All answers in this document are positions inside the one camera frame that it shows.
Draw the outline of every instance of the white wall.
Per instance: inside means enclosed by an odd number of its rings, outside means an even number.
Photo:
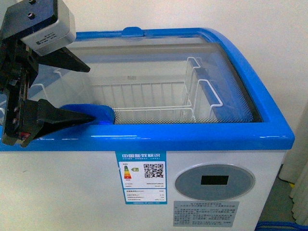
[[[77,31],[209,27],[250,62],[295,130],[308,101],[307,0],[64,0]]]
[[[6,9],[13,4],[15,4],[15,0],[1,0],[1,6],[0,6],[0,25],[2,25],[2,21],[6,12]]]

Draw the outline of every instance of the specification sticker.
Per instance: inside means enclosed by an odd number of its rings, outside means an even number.
[[[126,204],[167,204],[166,152],[116,152]]]
[[[175,201],[173,226],[232,227],[239,203],[238,201]]]

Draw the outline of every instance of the blue object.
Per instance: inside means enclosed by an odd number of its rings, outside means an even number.
[[[292,147],[294,135],[283,115],[251,65],[227,38],[207,28],[153,29],[144,30],[143,34],[145,38],[152,39],[167,36],[201,37],[207,42],[218,43],[243,81],[262,117],[262,122],[86,124],[67,128],[35,140],[25,149],[6,145],[1,145],[0,148],[3,151],[193,151],[286,150]],[[77,40],[111,39],[122,36],[122,31],[79,32]]]
[[[122,37],[127,38],[135,38],[135,37],[143,37],[144,32],[139,27],[132,26],[132,27],[126,27],[122,31]]]
[[[87,125],[107,125],[113,124],[115,121],[115,112],[111,107],[105,105],[67,104],[60,108],[68,111],[88,114],[96,118],[92,122],[87,123]]]
[[[256,231],[308,231],[308,226],[292,222],[264,221],[259,222]]]

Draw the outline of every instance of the chest freezer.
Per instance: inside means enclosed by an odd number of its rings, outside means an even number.
[[[68,48],[91,71],[40,66],[29,97],[97,119],[1,145],[0,229],[254,230],[294,136],[229,40],[128,27]]]

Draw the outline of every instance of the digital display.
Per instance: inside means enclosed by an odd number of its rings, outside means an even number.
[[[227,185],[229,176],[202,176],[201,185]]]

